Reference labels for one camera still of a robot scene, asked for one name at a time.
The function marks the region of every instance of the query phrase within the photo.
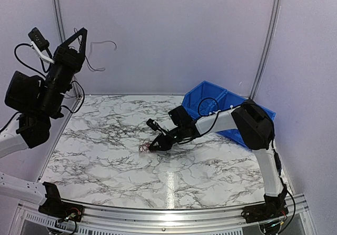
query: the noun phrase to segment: white marble surface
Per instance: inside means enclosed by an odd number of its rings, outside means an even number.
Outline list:
[[[88,96],[72,116],[41,181],[61,196],[129,208],[196,209],[262,201],[255,156],[216,134],[167,152],[139,153],[182,96]]]

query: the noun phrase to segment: robotic arm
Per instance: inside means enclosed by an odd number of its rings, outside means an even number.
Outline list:
[[[61,104],[64,94],[72,88],[74,74],[85,60],[87,30],[80,29],[56,49],[53,58],[48,50],[49,42],[37,28],[28,34],[31,47],[39,57],[49,63],[47,76],[27,76],[16,71],[9,84],[5,103],[18,112],[9,124],[0,130],[0,158],[43,144],[49,138],[50,118],[64,115]],[[82,37],[79,50],[70,44]],[[39,205],[39,212],[62,220],[80,221],[83,206],[61,200],[56,185],[44,182],[28,182],[0,172],[0,194]]]
[[[288,191],[280,177],[281,161],[273,146],[274,124],[260,106],[248,99],[236,108],[218,111],[196,121],[182,106],[168,114],[176,126],[171,130],[162,128],[152,119],[146,123],[154,131],[161,131],[150,144],[151,151],[167,151],[175,143],[184,144],[208,133],[238,129],[243,141],[257,158],[265,185],[265,204],[245,207],[242,217],[251,223],[281,217],[283,212],[288,214],[285,205]]]

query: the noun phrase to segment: gray marble vein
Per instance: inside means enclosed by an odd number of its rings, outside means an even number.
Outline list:
[[[217,134],[168,152],[139,153],[182,96],[88,96],[65,128],[41,181],[61,196],[129,208],[198,209],[262,201],[255,156]]]

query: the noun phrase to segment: blue crate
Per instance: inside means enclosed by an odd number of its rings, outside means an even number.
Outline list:
[[[202,99],[211,97],[216,99],[217,102],[219,102],[225,96],[226,93],[227,93],[226,89],[214,85],[208,81],[203,81],[194,89],[185,94],[182,105],[186,109],[186,111],[190,114],[190,116],[193,119],[196,119],[200,117],[198,114],[198,106],[202,101]],[[218,108],[216,108],[216,103],[211,99],[203,101],[202,104],[200,105],[200,114],[202,115],[208,115],[210,112],[213,112],[214,110],[218,110]]]
[[[197,112],[198,105],[201,102],[201,100],[206,97],[212,97],[216,99],[217,102],[219,103],[219,110],[228,110],[230,109],[231,105],[237,106],[246,100],[246,98],[234,94],[230,91],[227,91],[222,87],[204,81],[197,87],[195,87],[193,90],[188,92],[183,100],[182,105],[193,119],[200,117]],[[269,115],[269,117],[272,120],[274,120],[276,116],[275,112],[268,110],[265,107],[261,108],[263,108],[263,110]],[[216,103],[213,100],[205,100],[200,106],[200,113],[202,115],[207,115],[209,112],[213,112],[215,110],[218,110],[218,108],[216,107]],[[221,136],[225,136],[227,138],[234,140],[235,142],[244,147],[247,147],[244,144],[239,131],[236,129],[220,131],[217,133]]]

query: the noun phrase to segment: white wall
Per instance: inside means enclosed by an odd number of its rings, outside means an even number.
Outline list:
[[[279,151],[318,234],[337,227],[337,0],[282,0],[256,98],[276,112]]]
[[[61,0],[66,34],[85,26],[90,61],[79,74],[92,94],[183,94],[203,80],[248,95],[273,0]]]
[[[59,44],[51,0],[0,0],[0,128],[14,114],[5,103],[8,84],[15,70],[27,75],[35,75],[26,70],[16,61],[13,51],[18,43],[29,42],[28,32],[38,27],[46,39],[51,43],[51,51]],[[38,69],[40,62],[35,53],[29,48],[20,48],[18,54],[27,64]],[[46,160],[47,151],[54,141],[63,119],[52,121],[50,140],[32,150],[25,150],[11,154],[0,160],[0,171],[25,180],[37,179],[38,173]],[[17,200],[0,197],[0,234],[8,234],[13,214],[17,207]]]

